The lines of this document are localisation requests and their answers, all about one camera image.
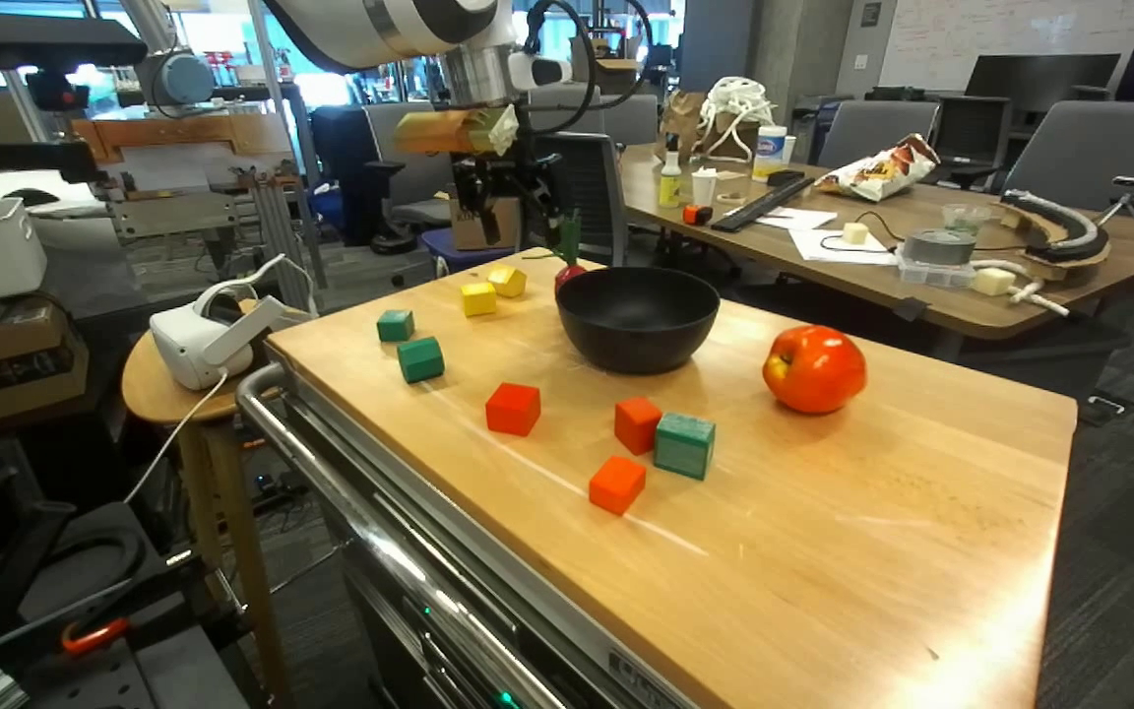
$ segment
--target teal cube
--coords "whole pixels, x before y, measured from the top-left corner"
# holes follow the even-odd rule
[[[435,340],[410,340],[397,348],[405,381],[425,381],[443,373],[443,351]]]
[[[681,477],[708,477],[718,426],[683,414],[660,414],[653,429],[653,466]]]
[[[376,317],[376,340],[383,340],[383,344],[405,344],[405,340],[414,340],[414,311],[387,311],[387,317]]]

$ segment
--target orange cube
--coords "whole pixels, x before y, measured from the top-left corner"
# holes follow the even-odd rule
[[[645,398],[627,398],[614,405],[614,436],[630,454],[651,454],[653,448],[653,429],[657,429],[660,408]]]
[[[607,457],[607,466],[590,477],[590,504],[623,517],[645,489],[645,466],[634,457]]]
[[[540,389],[500,381],[485,402],[488,429],[527,436],[540,419]]]

